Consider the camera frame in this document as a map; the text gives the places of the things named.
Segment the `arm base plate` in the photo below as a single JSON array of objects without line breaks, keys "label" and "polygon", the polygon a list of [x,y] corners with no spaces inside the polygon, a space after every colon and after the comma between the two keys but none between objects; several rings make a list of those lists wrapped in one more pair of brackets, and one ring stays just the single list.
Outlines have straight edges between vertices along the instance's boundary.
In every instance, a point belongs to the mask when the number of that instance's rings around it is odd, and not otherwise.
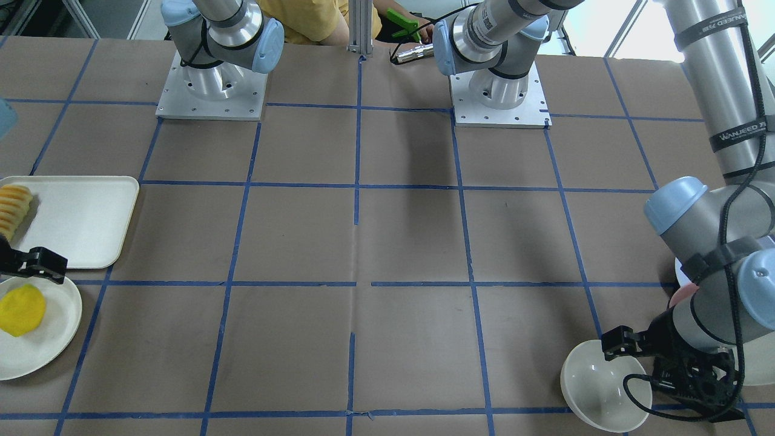
[{"label": "arm base plate", "polygon": [[481,70],[449,77],[455,124],[461,127],[544,129],[553,125],[535,63],[522,78]]},{"label": "arm base plate", "polygon": [[268,77],[228,63],[184,67],[175,53],[155,114],[180,121],[260,121]]}]

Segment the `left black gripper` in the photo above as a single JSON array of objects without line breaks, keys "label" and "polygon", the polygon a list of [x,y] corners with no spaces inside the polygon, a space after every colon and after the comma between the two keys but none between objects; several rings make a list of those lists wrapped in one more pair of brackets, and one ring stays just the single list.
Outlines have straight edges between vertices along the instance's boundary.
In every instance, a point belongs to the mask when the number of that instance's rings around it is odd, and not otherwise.
[{"label": "left black gripper", "polygon": [[607,362],[617,358],[654,357],[651,388],[692,409],[695,416],[680,416],[650,409],[649,414],[679,421],[742,420],[738,408],[741,387],[729,349],[700,351],[682,339],[673,325],[673,310],[651,321],[646,331],[620,325],[601,334]]}]

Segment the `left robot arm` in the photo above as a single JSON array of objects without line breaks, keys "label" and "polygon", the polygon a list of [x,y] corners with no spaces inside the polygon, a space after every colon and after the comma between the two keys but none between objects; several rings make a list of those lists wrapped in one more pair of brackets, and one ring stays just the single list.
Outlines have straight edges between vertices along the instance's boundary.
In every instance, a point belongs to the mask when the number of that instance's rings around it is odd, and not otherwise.
[{"label": "left robot arm", "polygon": [[713,424],[741,420],[745,345],[773,333],[773,91],[741,1],[662,1],[725,185],[684,176],[643,211],[698,290],[645,331],[601,334],[595,358],[653,359],[618,379],[648,416]]}]

